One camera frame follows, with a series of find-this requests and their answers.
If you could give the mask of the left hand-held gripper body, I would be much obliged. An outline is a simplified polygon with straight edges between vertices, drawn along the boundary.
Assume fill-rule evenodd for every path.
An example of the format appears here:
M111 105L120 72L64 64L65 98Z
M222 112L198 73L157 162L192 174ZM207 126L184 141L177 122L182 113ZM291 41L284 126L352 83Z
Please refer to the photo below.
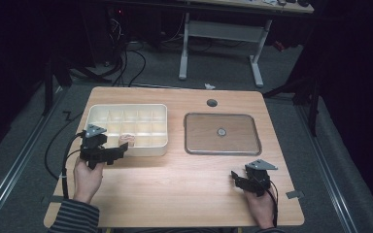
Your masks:
M116 149L105 149L103 145L108 137L107 130L103 127L89 124L83 131L83 140L80 150L80 159L87 162L90 169L94 169L98 163L112 165L117 159Z

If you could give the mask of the desk with white legs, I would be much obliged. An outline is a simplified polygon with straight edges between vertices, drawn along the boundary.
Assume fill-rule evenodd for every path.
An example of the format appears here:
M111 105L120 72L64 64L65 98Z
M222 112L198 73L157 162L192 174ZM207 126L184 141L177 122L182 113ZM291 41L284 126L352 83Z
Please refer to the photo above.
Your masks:
M188 7L193 4L206 4L215 7L237 7L239 10L259 10L262 13L308 14L314 12L309 0L185 0ZM263 79L259 70L258 60L270 31L273 19L268 17L259 26L237 23L215 22L208 19L191 19L185 13L183 50L180 61L179 79L187 78L188 41L190 37L220 39L227 41L255 43L254 53L249 56L253 71L254 83L263 87Z

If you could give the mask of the metal floor rail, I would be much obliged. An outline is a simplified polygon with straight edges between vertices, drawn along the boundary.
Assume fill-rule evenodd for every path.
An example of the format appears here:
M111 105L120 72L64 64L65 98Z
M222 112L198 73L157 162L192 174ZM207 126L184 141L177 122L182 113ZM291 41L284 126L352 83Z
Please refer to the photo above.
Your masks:
M356 224L351 216L347 203L345 201L344 195L335 181L335 178L330 170L330 167L325 159L322 147L319 140L314 136L308 125L308 116L303 107L295 106L297 115L299 116L303 128L306 131L309 141L312 145L314 155L316 157L320 174L322 180L328 192L329 198L331 200L332 206L340 220L345 233L358 233Z
M0 143L0 210L29 161L32 150L48 124L53 109L67 93L67 87L57 87L53 103L45 114L45 92L41 88L11 123Z

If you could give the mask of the black stand legs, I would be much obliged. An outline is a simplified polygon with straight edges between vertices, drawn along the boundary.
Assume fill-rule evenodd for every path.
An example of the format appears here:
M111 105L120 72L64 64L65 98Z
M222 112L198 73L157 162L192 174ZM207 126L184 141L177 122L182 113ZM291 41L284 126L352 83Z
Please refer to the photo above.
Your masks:
M45 108L43 115L46 116L53 106L53 79L57 79L58 84L61 87L70 87L72 85L72 79L69 74L70 69L75 69L85 75L87 78L95 80L101 83L107 83L102 75L95 74L84 66L79 65L64 56L52 54L50 59L45 64Z
M309 105L307 125L313 136L317 135L316 121L320 97L321 78L304 76L300 79L288 81L285 84L262 94L264 98L271 98L279 93L293 93L292 103L294 105Z

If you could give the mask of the cream compartment storage box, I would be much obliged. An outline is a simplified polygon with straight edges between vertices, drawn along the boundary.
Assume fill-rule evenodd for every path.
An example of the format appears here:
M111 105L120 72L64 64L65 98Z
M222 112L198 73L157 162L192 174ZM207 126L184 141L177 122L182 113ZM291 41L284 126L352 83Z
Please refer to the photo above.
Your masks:
M99 104L87 115L89 124L103 127L108 137L104 147L117 148L119 136L135 136L135 145L124 153L129 157L161 156L167 152L167 107L163 104Z

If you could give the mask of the clear tray with metal rim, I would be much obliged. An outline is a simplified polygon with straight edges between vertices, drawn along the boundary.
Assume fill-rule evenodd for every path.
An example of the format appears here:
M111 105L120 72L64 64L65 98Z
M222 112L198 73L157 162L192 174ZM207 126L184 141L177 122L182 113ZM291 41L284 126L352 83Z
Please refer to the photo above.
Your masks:
M184 118L189 154L257 156L262 146L254 119L243 114L188 113Z

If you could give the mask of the person's left hand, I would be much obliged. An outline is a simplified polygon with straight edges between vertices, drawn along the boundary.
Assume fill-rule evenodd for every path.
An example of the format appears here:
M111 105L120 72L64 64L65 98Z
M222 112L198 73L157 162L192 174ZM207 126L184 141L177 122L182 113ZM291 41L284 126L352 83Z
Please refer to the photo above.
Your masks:
M102 183L103 168L103 163L97 163L94 169L90 169L84 160L77 158L74 168L75 201L91 202Z

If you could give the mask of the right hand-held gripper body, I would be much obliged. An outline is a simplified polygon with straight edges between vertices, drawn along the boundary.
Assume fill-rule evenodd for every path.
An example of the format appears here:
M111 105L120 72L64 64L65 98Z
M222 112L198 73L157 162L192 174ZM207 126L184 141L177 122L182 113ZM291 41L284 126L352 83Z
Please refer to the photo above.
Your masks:
M244 179L243 189L262 196L271 186L268 170L277 170L278 167L262 159L255 160L245 165L247 177Z

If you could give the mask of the person's right hand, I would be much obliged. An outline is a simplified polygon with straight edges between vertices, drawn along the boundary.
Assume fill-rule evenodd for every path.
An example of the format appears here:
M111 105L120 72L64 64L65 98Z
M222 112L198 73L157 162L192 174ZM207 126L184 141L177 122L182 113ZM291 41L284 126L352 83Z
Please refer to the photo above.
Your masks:
M249 204L249 210L254 222L260 229L268 229L274 226L275 196L272 192L265 192L262 196L245 191L245 197Z

